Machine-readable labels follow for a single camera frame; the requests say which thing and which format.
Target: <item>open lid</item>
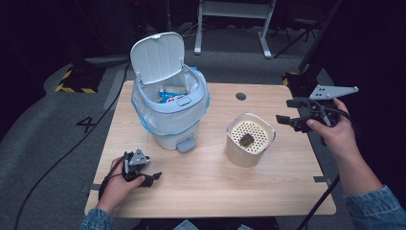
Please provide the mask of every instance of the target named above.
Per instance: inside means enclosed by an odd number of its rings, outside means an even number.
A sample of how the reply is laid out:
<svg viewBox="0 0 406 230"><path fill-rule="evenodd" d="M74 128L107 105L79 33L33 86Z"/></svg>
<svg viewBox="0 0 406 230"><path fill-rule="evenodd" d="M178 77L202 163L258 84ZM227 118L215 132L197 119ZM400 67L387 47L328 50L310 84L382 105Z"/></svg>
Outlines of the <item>open lid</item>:
<svg viewBox="0 0 406 230"><path fill-rule="evenodd" d="M146 37L132 47L130 57L135 75L144 84L170 78L182 70L185 46L177 33Z"/></svg>

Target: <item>gray carpet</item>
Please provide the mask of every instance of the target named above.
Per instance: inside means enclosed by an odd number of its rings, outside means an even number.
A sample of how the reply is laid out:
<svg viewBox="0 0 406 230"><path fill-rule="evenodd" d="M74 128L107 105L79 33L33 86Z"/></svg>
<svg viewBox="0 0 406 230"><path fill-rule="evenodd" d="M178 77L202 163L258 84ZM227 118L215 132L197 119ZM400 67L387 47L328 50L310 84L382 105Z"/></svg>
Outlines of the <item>gray carpet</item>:
<svg viewBox="0 0 406 230"><path fill-rule="evenodd" d="M208 82L282 84L281 75L297 71L313 39L300 41L279 58L265 59L257 31L260 28L207 31L200 56L193 54L194 36L189 36L185 38L185 63L196 66ZM268 36L267 40L273 54L287 45L285 32ZM56 92L68 67L62 66L46 80L46 97L27 109L0 143L1 229L13 228L18 209L34 183L84 137L84 127L76 123L88 116L96 123L113 102L124 75L124 65L108 68L97 94ZM134 77L131 69L127 77ZM332 84L324 72L319 83ZM39 183L24 207L18 229L79 226L113 113L114 109L107 111L94 131ZM333 180L337 174L334 159L317 135L309 134L309 138L325 176ZM313 217L309 229L352 229L340 185L332 195L337 213ZM303 218L277 220L281 229L296 229ZM116 218L116 229L130 229L138 221Z"/></svg>

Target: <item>white desk frame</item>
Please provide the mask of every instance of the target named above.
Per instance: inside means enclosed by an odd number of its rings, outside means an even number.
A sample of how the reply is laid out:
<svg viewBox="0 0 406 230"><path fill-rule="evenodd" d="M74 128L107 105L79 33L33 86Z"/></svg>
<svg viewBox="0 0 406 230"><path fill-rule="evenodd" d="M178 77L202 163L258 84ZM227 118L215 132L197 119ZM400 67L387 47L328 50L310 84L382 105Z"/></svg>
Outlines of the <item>white desk frame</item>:
<svg viewBox="0 0 406 230"><path fill-rule="evenodd" d="M194 44L194 53L200 55L202 44L202 22L203 15L210 16L229 16L265 19L262 32L258 32L260 45L266 58L271 58L271 52L266 43L265 36L271 21L272 12L275 7L275 0L270 4L249 4L249 3L230 3L230 2L211 2L200 0L199 15L197 25L197 35Z"/></svg>

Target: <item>blue denim shirt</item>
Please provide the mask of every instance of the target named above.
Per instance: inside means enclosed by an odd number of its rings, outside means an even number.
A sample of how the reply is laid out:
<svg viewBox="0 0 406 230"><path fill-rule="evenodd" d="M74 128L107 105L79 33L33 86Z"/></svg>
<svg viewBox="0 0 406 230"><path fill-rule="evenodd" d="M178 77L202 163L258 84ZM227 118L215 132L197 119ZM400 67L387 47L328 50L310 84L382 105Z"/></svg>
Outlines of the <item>blue denim shirt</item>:
<svg viewBox="0 0 406 230"><path fill-rule="evenodd" d="M355 229L406 229L406 213L387 186L345 200Z"/></svg>
<svg viewBox="0 0 406 230"><path fill-rule="evenodd" d="M346 195L345 200L355 229L406 229L406 213L387 186L370 193ZM176 229L193 227L184 221ZM100 209L91 209L79 227L86 229L113 229L113 218Z"/></svg>

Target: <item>wooden table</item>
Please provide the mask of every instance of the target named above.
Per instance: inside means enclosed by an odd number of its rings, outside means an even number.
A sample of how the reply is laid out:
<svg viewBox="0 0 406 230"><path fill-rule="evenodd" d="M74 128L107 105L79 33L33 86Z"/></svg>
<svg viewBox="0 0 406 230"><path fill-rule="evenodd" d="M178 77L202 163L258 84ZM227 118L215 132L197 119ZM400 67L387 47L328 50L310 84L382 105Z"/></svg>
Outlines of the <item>wooden table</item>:
<svg viewBox="0 0 406 230"><path fill-rule="evenodd" d="M291 99L282 85L209 83L211 104L201 119L197 146L182 154L165 150L147 133L130 102L133 81L124 84L94 179L101 184L113 159L141 149L151 163L143 173L162 172L151 188L138 188L116 209L121 218L259 217L306 215L327 189L307 135L277 123L275 115L298 117L286 107ZM246 95L239 101L236 93ZM250 112L276 130L276 139L252 168L232 164L225 154L227 126ZM91 191L85 213L94 208ZM329 196L316 214L332 215Z"/></svg>

